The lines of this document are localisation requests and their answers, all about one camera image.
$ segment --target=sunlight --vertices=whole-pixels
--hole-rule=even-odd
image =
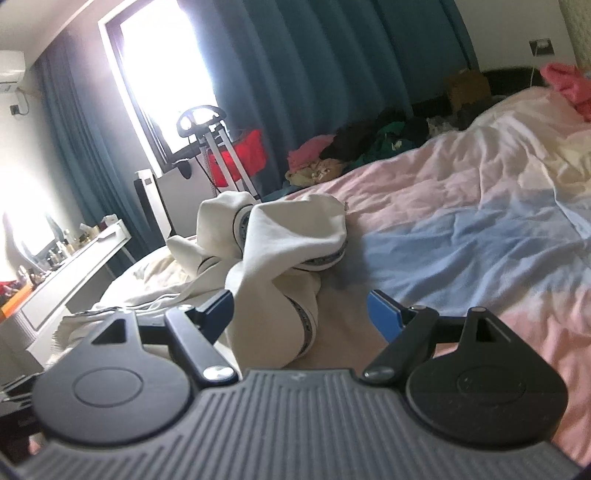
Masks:
[[[176,123],[185,110],[217,106],[193,29],[176,0],[154,0],[121,24],[125,73],[138,102],[173,152],[187,145]]]

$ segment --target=pink bedsheet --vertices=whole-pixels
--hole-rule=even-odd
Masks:
[[[466,132],[292,196],[348,206],[349,250],[323,273],[319,331],[295,367],[358,372],[384,347],[365,311],[381,288],[441,314],[486,305],[563,377],[554,438],[591,462],[591,126],[558,93],[534,88]]]

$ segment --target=white cabinet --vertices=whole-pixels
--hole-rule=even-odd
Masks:
[[[51,337],[66,303],[131,238],[119,220],[68,259],[22,304],[0,323],[0,382],[41,371],[51,355]]]

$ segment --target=teal curtain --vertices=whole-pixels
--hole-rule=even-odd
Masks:
[[[95,121],[76,55],[72,39],[63,32],[35,64],[59,157],[85,222],[98,225],[105,215],[116,214],[132,236],[126,247],[139,260],[161,241],[121,183],[116,158]],[[118,255],[109,266],[120,274],[129,261]]]
[[[478,68],[453,0],[178,0],[230,130],[261,128],[260,193],[309,138],[444,93]]]

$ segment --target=air conditioner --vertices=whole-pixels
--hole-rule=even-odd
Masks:
[[[25,76],[25,54],[0,50],[0,93],[14,92]]]

